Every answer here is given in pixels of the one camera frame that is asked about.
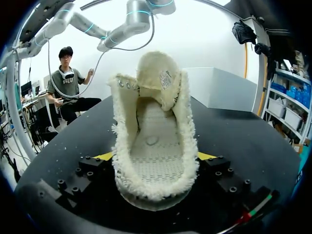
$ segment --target shoe tongue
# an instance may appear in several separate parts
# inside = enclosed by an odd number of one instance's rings
[[[175,61],[168,55],[155,51],[142,56],[138,64],[137,84],[139,87],[151,89],[151,97],[155,90],[160,95],[161,108],[170,110],[175,102],[180,89],[181,75]]]

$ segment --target white fuzzy shoe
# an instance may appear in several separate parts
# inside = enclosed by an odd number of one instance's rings
[[[132,205],[158,211],[179,203],[198,170],[187,73],[160,52],[144,55],[137,79],[110,80],[115,180]]]

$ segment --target shoe insole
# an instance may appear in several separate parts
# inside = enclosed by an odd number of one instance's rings
[[[140,131],[130,152],[136,173],[154,185],[177,181],[184,168],[173,111],[164,112],[150,97],[140,97],[136,110]]]

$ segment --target gray t-shirt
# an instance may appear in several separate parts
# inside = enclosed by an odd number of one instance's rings
[[[84,78],[81,76],[79,71],[77,69],[72,69],[74,72],[74,77],[69,79],[63,79],[61,73],[59,70],[55,71],[51,74],[52,79],[57,86],[57,88],[64,94],[69,96],[74,96],[79,94],[79,84],[82,84],[84,82]],[[78,97],[76,98],[67,98],[59,94],[51,81],[48,83],[48,93],[54,94],[55,98],[62,98],[64,100],[64,104],[70,104],[75,103],[78,100]]]

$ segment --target man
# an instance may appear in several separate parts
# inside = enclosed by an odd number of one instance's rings
[[[68,46],[59,52],[60,67],[51,74],[56,87],[68,96],[79,94],[79,84],[88,84],[94,70],[90,69],[87,78],[83,78],[78,70],[72,69],[69,63],[73,56],[73,49]],[[59,94],[51,81],[48,84],[48,99],[50,103],[54,103],[56,107],[60,107],[62,117],[67,121],[67,125],[73,122],[77,116],[75,112],[87,111],[95,106],[101,99],[99,98],[67,98]]]

